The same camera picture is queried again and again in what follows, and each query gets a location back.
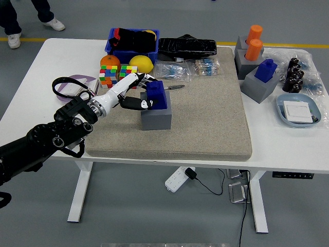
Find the blue bin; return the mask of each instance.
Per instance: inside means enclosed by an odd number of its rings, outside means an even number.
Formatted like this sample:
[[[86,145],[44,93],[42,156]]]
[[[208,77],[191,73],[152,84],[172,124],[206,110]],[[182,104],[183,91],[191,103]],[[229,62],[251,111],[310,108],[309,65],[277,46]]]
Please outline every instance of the blue bin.
[[[109,52],[111,51],[111,46],[109,44],[109,39],[114,37],[114,30],[116,28],[112,28],[109,32],[109,36],[107,39],[107,43],[106,43],[106,47],[105,47],[105,51],[107,52],[107,54],[109,54]],[[132,50],[114,50],[113,55],[116,56],[119,60],[121,64],[129,64],[131,58],[133,58],[134,56],[137,55],[144,55],[147,56],[151,59],[152,63],[155,63],[155,60],[158,57],[158,44],[159,44],[159,36],[160,36],[160,31],[157,29],[129,29],[128,30],[132,30],[132,31],[144,31],[144,30],[152,30],[155,32],[156,34],[156,44],[155,44],[155,51],[154,52],[149,52],[149,53],[138,53]]]

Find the white robotic hand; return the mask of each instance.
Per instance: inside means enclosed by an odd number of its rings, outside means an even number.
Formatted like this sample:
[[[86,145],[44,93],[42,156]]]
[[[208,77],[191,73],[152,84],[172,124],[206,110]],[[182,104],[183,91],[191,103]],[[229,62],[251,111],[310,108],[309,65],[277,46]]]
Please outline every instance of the white robotic hand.
[[[95,96],[89,101],[90,108],[96,113],[97,117],[105,117],[109,114],[111,108],[125,101],[125,94],[134,86],[140,86],[146,89],[146,84],[151,81],[157,81],[153,76],[144,73],[133,73],[115,84],[106,94]],[[152,106],[153,101],[145,101],[137,98],[129,98],[129,109],[145,110]]]

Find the gray box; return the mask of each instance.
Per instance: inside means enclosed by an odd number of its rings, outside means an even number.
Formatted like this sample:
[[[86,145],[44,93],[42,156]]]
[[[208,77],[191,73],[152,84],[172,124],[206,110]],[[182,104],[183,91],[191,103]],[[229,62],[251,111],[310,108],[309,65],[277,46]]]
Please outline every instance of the gray box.
[[[246,53],[247,50],[237,50],[237,56],[235,56],[234,58],[237,78],[239,80],[244,80],[246,78],[246,75],[252,72],[261,64],[261,62],[264,61],[261,54],[258,56],[258,59],[256,61],[249,61],[245,58]]]
[[[234,50],[234,55],[236,56],[237,50],[246,50],[248,49],[249,45],[247,45],[246,40],[248,36],[239,36],[236,42],[235,50]],[[263,55],[264,52],[264,47],[261,49],[261,55]]]
[[[142,130],[169,130],[171,129],[171,102],[170,94],[165,92],[167,97],[167,109],[145,110],[140,112],[142,119]],[[140,93],[141,99],[147,99],[146,92]]]
[[[246,79],[241,85],[241,92],[260,104],[274,91],[280,77],[274,73],[273,77],[265,83],[255,77],[257,69],[255,68],[246,76]]]

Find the gray floor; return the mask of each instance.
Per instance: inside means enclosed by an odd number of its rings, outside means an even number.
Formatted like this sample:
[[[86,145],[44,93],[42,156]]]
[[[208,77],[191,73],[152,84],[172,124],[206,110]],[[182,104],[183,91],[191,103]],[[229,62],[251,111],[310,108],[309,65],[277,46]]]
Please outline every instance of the gray floor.
[[[260,24],[265,43],[327,44],[327,1],[50,1],[66,30],[38,21],[30,1],[12,1],[22,38],[107,39],[112,27],[159,29],[160,36],[189,33],[197,38],[235,42]],[[0,117],[42,46],[22,42],[11,50],[0,42]],[[329,49],[309,49],[329,89]],[[81,223],[67,223],[79,176],[74,163],[47,161],[38,173],[24,173],[0,190],[13,195],[0,210],[0,246],[100,246],[101,243],[229,243],[237,246],[243,205],[229,202],[228,184],[218,197],[197,181],[170,193],[165,180],[175,167],[96,163]],[[197,168],[199,179],[220,190],[221,173]],[[242,246],[327,246],[328,175],[313,180],[261,179],[269,234],[256,234],[251,207]]]

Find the light blue tray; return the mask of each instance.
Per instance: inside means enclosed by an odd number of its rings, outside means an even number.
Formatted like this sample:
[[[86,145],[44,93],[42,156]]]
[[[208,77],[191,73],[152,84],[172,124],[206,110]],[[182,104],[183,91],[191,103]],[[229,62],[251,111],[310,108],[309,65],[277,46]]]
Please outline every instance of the light blue tray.
[[[318,118],[317,122],[314,123],[294,123],[294,122],[290,122],[286,119],[285,113],[284,113],[284,106],[283,106],[283,102],[284,101],[302,101],[302,102],[307,102],[308,103],[308,107],[310,112],[313,114],[313,116],[316,116]],[[292,126],[292,127],[297,127],[297,128],[305,128],[305,127],[311,127],[314,126],[316,124],[318,124],[321,120],[321,113],[319,111],[319,108],[317,106],[317,104],[315,104],[315,102],[308,97],[305,94],[282,94],[277,98],[277,109],[279,112],[279,115],[282,119],[282,121],[284,121],[286,124]]]

